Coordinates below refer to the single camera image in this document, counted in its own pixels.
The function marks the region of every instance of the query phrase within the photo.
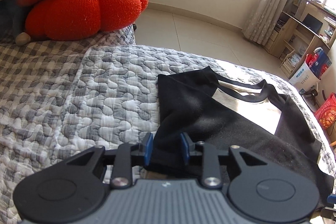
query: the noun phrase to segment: tiled floor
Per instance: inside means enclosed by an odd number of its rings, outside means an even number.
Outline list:
[[[240,33],[189,17],[145,10],[136,21],[138,45],[172,48],[263,70],[288,80],[280,60]]]

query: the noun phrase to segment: cable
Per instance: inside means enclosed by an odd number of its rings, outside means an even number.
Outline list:
[[[329,134],[329,132],[327,131],[328,136],[331,136],[331,135],[333,134],[334,128],[335,128],[335,123],[334,123],[334,125],[333,125],[333,129],[332,129],[332,131],[331,131],[331,134]]]

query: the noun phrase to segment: computer monitor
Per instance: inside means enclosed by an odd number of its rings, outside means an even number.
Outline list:
[[[311,14],[308,14],[305,19],[302,21],[302,24],[312,30],[314,33],[319,34],[320,29],[322,28],[323,23],[313,17]]]

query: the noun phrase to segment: gray and white quilt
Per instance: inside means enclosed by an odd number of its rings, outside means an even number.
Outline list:
[[[245,83],[266,79],[278,92],[291,95],[322,142],[320,168],[335,176],[335,159],[320,126],[284,80],[194,54],[126,45],[127,35],[117,37],[124,46],[93,46],[80,53],[40,55],[24,62],[20,57],[10,63],[6,60],[11,55],[3,61],[0,54],[0,221],[19,220],[12,192],[27,175],[94,145],[115,149],[155,133],[157,76],[207,66]],[[138,168],[133,173],[139,177]]]

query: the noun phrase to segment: red box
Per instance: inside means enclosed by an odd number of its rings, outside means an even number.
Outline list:
[[[336,120],[336,94],[330,94],[330,97],[314,113],[322,129],[332,126]]]

